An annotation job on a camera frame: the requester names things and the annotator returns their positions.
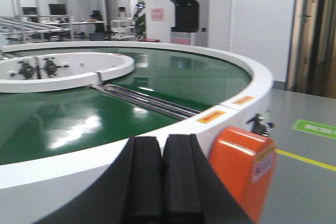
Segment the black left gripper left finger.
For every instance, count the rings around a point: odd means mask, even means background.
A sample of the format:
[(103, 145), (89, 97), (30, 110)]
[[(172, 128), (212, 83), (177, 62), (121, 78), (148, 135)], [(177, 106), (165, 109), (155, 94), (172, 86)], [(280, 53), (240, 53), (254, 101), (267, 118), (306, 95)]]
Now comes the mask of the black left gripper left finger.
[(38, 223), (162, 223), (162, 157), (152, 136), (130, 137), (86, 190)]

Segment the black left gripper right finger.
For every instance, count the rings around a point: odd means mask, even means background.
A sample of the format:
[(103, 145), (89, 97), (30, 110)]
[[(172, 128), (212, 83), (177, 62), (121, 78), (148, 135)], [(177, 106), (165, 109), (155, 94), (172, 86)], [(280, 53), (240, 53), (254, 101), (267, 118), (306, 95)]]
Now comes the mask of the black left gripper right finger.
[(252, 223), (205, 157), (195, 134), (171, 134), (163, 153), (164, 223)]

